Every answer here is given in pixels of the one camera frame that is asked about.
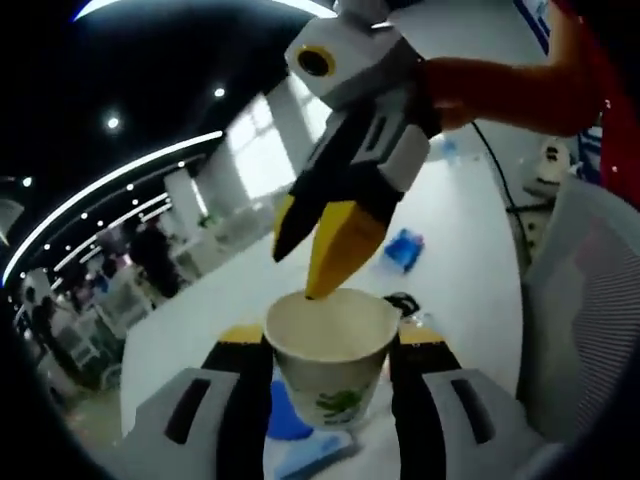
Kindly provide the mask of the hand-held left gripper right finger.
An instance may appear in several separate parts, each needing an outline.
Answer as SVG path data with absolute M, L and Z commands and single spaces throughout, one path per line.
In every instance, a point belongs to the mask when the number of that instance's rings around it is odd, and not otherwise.
M 544 440 L 523 406 L 444 338 L 401 326 L 392 343 L 392 413 L 403 479 L 534 479 Z

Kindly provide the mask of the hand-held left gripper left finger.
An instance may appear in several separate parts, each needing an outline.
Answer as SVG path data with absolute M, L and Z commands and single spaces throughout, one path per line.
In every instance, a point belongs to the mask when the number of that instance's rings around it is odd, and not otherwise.
M 262 479 L 273 350 L 263 336 L 215 346 L 136 410 L 125 479 Z

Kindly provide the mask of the person's right hand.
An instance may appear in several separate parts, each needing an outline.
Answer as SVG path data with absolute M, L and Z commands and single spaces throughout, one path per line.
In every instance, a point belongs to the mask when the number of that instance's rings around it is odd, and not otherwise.
M 506 119 L 498 93 L 509 72 L 495 62 L 441 57 L 421 62 L 416 79 L 439 114 L 442 130 L 453 131 L 478 119 Z

